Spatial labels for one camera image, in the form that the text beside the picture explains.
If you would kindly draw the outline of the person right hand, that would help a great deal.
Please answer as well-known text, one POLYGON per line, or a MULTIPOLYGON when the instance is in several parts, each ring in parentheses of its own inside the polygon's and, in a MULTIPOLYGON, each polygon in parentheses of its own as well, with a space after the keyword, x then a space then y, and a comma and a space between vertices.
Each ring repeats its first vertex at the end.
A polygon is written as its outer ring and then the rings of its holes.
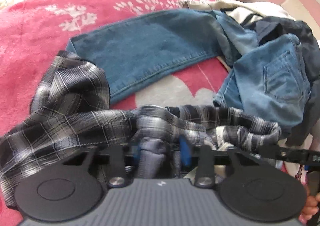
POLYGON ((317 193, 315 196, 308 194, 306 204, 304 205, 302 213, 300 214, 299 220, 304 224, 309 221, 313 215, 319 212, 319 208, 317 206, 318 204, 319 193, 317 193))

